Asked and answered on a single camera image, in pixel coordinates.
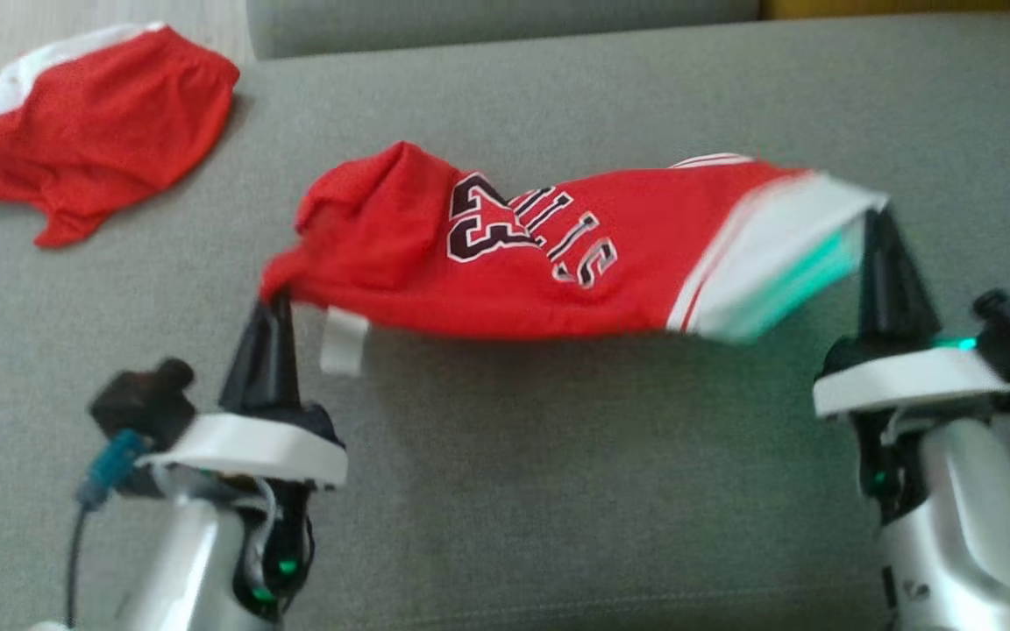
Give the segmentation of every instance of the sofa cushion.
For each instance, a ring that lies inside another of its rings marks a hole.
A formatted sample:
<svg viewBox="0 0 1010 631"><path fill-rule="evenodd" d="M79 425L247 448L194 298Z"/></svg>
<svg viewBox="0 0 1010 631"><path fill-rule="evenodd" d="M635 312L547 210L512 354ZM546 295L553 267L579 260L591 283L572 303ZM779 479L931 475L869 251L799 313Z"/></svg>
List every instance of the sofa cushion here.
<svg viewBox="0 0 1010 631"><path fill-rule="evenodd" d="M758 0L248 0L257 59L753 20Z"/></svg>
<svg viewBox="0 0 1010 631"><path fill-rule="evenodd" d="M745 23L284 60L243 70L231 121L172 191L80 246L0 204L0 628L61 614L71 495L117 369L164 355L211 410L298 199L405 139L505 196L732 150L891 193L951 334L1010 289L1010 16ZM852 330L842 283L753 346L676 336L500 344L374 331L365 377L303 391L347 443L317 496L293 628L877 628L878 515L809 390ZM1010 443L1010 421L999 424ZM91 523L82 626L105 628L161 504Z"/></svg>

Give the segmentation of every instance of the blue cable connector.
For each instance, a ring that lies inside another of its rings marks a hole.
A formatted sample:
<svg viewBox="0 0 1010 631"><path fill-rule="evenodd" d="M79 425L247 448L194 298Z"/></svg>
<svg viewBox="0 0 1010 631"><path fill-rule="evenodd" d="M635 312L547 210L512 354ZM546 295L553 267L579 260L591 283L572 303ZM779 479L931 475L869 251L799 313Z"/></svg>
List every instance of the blue cable connector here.
<svg viewBox="0 0 1010 631"><path fill-rule="evenodd" d="M92 460L88 477L77 489L77 502L87 512L100 509L111 490L119 487L131 471L135 460L148 451L147 442L136 431L125 428L111 439L100 455Z"/></svg>

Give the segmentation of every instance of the gray sofa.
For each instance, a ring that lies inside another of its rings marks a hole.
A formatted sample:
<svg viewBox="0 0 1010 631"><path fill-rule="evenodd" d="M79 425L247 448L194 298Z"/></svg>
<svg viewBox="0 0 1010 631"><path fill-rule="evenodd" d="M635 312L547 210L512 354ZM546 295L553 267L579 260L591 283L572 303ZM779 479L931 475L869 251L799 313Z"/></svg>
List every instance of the gray sofa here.
<svg viewBox="0 0 1010 631"><path fill-rule="evenodd" d="M43 219L0 205L0 628L61 615L71 493L101 444L90 396L179 355L211 408L298 197L398 139L506 195L721 150L822 168L894 196L951 331L974 330L980 292L1010 288L1010 15L251 65L207 162L80 246L36 250ZM349 483L314 502L319 556L289 624L880 628L877 515L848 431L809 399L854 296L837 285L740 348L378 330L358 380L317 372L319 324L300 310L303 390L348 444ZM164 516L116 501L90 524L85 628L110 624Z"/></svg>

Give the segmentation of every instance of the gray sofa backrest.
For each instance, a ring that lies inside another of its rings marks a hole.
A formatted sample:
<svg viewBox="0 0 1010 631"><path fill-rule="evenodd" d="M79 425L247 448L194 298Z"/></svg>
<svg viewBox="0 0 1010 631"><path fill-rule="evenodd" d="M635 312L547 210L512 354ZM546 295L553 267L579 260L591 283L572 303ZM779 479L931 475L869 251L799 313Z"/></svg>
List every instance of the gray sofa backrest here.
<svg viewBox="0 0 1010 631"><path fill-rule="evenodd" d="M753 20L759 0L248 0L258 59Z"/></svg>

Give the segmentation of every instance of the folded clothing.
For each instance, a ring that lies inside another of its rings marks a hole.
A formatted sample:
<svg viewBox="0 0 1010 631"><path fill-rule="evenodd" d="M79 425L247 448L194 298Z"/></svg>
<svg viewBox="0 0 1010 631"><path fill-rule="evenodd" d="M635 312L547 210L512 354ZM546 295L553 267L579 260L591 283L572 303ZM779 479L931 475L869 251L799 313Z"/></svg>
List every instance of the folded clothing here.
<svg viewBox="0 0 1010 631"><path fill-rule="evenodd" d="M502 196L400 142L325 173L280 291L388 327L538 339L670 330L752 340L856 269L887 197L735 154Z"/></svg>
<svg viewBox="0 0 1010 631"><path fill-rule="evenodd" d="M40 247L87 238L208 154L239 76L163 23L25 54L0 75L0 200L48 217Z"/></svg>

